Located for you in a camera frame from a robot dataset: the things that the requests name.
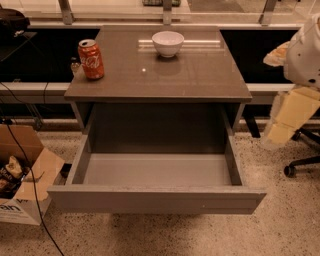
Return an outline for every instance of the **red soda can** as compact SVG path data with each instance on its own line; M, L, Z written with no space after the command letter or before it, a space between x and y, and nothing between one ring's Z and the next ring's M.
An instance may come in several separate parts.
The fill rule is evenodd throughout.
M102 56L95 40L85 39L80 41L78 53L87 78L99 79L104 76Z

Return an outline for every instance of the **cardboard box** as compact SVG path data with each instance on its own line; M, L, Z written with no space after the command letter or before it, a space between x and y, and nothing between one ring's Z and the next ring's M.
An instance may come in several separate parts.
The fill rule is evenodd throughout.
M61 177L59 172L64 165L64 160L42 145L31 126L11 125L10 129L32 165L38 201L42 216L44 216L51 201L47 188L59 182ZM8 127L0 125L0 163L7 164L11 155L19 160L25 160L22 150ZM23 180L12 199L0 198L0 221L31 225L41 224L31 172Z

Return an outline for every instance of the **white robot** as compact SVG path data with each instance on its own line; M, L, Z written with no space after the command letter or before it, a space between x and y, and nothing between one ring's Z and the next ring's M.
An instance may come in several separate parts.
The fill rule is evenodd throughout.
M284 66L284 76L295 87L279 93L273 102L262 143L266 148L285 145L320 107L320 14L310 18L292 37L267 54L264 62Z

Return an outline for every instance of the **white bowl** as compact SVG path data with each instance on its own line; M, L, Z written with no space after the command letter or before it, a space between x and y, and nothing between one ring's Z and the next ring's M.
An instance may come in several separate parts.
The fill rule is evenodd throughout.
M179 52L184 41L183 35L173 31L162 31L152 36L152 42L161 56L170 58Z

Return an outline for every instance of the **speckled floor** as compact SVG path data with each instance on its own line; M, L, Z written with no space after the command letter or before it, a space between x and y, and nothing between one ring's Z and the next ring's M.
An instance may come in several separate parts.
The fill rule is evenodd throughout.
M38 132L43 144L66 162L80 132ZM267 196L253 215L128 215L63 213L51 203L45 222L65 255L319 255L320 170L284 166L317 153L304 139L266 151L246 131L236 133L250 187ZM43 227L0 223L0 255L59 255Z

